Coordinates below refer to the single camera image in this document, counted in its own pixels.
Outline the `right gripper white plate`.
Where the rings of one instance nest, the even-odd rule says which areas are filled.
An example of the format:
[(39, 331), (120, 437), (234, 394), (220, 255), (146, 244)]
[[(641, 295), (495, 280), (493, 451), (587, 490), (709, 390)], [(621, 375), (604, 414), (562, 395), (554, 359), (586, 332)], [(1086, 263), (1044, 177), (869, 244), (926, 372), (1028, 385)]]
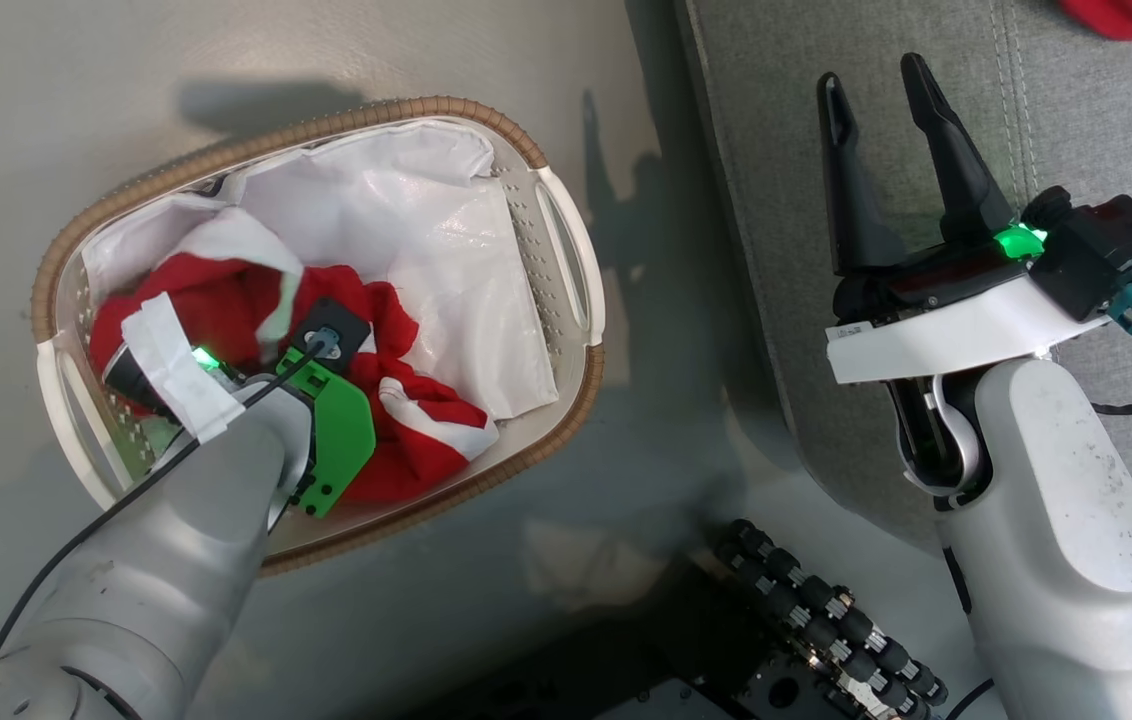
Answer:
[(926, 59), (906, 53), (900, 70), (914, 125), (931, 149), (947, 243), (906, 252), (860, 161), (859, 126), (844, 85), (835, 72), (818, 77), (827, 241), (840, 278), (839, 324), (826, 331), (835, 382), (964, 372), (1041, 354), (1105, 325), (1104, 318), (1072, 318), (1038, 288), (1029, 272), (1040, 259), (1045, 232), (1011, 224), (1005, 192)]

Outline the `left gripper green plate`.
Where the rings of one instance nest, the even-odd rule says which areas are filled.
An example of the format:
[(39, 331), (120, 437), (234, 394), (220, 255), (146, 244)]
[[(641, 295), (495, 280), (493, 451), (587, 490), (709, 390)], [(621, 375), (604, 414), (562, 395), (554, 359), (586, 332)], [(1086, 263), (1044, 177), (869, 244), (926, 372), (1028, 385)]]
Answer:
[(323, 518), (374, 456), (370, 400), (345, 375), (371, 327), (333, 297), (320, 297), (298, 323), (275, 372), (251, 378), (188, 342), (168, 293), (142, 302), (121, 327), (103, 379), (132, 405), (179, 425), (177, 454), (226, 432), (272, 395), (298, 401), (298, 419), (281, 425), (298, 451), (288, 456), (269, 518), (290, 507)]

